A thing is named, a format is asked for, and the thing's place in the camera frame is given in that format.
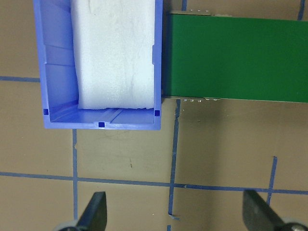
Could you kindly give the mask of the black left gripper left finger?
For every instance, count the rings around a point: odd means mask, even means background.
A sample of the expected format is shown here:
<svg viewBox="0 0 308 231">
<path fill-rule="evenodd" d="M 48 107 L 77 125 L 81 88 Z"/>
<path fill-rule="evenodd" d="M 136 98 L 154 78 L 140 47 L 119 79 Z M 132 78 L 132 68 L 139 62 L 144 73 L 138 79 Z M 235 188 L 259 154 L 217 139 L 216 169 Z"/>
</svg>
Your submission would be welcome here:
<svg viewBox="0 0 308 231">
<path fill-rule="evenodd" d="M 74 231 L 104 231 L 107 225 L 106 193 L 95 192 L 82 216 L 73 227 Z"/>
</svg>

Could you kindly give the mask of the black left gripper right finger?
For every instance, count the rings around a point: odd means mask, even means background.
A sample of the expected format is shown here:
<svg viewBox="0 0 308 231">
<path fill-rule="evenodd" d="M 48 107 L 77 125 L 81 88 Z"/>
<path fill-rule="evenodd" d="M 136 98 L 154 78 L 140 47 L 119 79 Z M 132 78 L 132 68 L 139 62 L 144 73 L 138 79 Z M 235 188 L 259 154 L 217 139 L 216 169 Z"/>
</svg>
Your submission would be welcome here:
<svg viewBox="0 0 308 231">
<path fill-rule="evenodd" d="M 242 217 L 248 231 L 280 231 L 286 225 L 254 190 L 243 192 Z"/>
</svg>

